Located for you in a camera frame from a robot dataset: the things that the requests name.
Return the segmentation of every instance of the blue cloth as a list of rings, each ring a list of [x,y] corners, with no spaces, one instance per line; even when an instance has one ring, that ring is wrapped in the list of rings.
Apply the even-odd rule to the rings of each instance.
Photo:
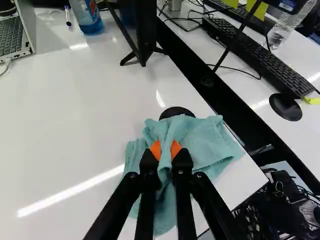
[[[161,190],[157,192],[155,206],[155,236],[164,234],[176,225],[176,194],[171,179],[171,145],[176,140],[187,148],[193,160],[193,172],[203,171],[215,179],[233,160],[244,155],[243,150],[226,131],[222,116],[209,116],[205,119],[178,115],[154,121],[147,119],[143,130],[144,138],[130,141],[125,150],[124,174],[139,173],[139,163],[146,148],[156,140],[161,144],[161,158],[158,176]],[[140,198],[134,203],[130,217],[137,218]]]

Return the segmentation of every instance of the white desk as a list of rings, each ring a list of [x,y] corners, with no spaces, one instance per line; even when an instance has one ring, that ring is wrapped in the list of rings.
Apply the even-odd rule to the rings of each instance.
[[[4,240],[82,239],[117,186],[126,143],[144,120],[182,106],[214,112],[168,56],[120,66],[130,48],[108,12],[106,33],[70,31],[64,13],[37,18],[38,54],[0,79],[0,225]],[[214,185],[230,209],[267,182],[246,154]],[[197,233],[207,227],[194,204]],[[129,219],[119,239],[132,239]],[[177,229],[158,239],[176,239]]]
[[[236,27],[240,23],[215,12],[215,17],[225,18]],[[205,63],[215,64],[224,52],[224,47],[213,40],[202,29],[185,32],[171,23],[165,22]],[[264,36],[246,27],[244,32],[259,43]],[[292,69],[298,72],[320,90],[320,46],[294,31],[278,50],[272,51]],[[228,54],[222,66],[237,68],[257,74],[243,60]],[[320,106],[297,100],[302,109],[300,121],[288,121],[277,115],[269,104],[271,94],[278,92],[265,79],[256,80],[246,74],[220,68],[219,77],[291,148],[306,167],[320,180]]]

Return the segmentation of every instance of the orange gripper tip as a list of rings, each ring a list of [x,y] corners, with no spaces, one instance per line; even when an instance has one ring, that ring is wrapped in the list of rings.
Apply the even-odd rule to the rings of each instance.
[[[173,160],[175,158],[175,156],[179,153],[179,151],[182,149],[182,147],[180,146],[180,144],[173,140],[172,145],[171,145],[171,160]]]
[[[159,141],[159,140],[155,141],[155,142],[151,145],[150,151],[151,151],[152,154],[154,155],[155,159],[157,159],[158,161],[160,161],[160,157],[161,157],[161,146],[160,146],[160,141]]]

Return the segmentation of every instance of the black keyboard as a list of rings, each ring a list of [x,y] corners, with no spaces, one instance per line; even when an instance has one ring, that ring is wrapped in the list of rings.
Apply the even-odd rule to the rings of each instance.
[[[233,41],[237,30],[223,18],[203,18],[202,28],[225,46]],[[231,51],[284,94],[300,99],[315,90],[305,78],[243,32]]]
[[[18,16],[0,21],[0,57],[21,50],[23,30]]]
[[[223,14],[229,16],[230,18],[233,18],[234,20],[237,20],[240,23],[242,23],[244,19],[248,16],[248,12],[245,9],[240,7],[238,7],[237,9],[227,9],[230,8],[230,6],[228,6],[220,0],[203,0],[203,3],[216,10],[223,10],[221,11]],[[265,17],[264,21],[261,21],[256,16],[252,16],[247,26],[256,32],[265,35],[267,32],[270,31],[270,29],[272,29],[272,27],[275,24],[276,22],[270,18]]]

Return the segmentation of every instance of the plastic bottle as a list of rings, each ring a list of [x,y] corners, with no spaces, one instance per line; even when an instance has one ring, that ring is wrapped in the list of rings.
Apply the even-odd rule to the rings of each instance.
[[[295,15],[290,15],[286,12],[283,12],[278,22],[267,34],[270,49],[275,50],[281,44],[283,44],[289,38],[293,30],[308,15],[316,3],[317,0],[308,0],[301,10]],[[266,41],[264,41],[263,45],[264,47],[267,47]]]
[[[69,0],[69,2],[82,32],[94,34],[103,28],[95,0]]]

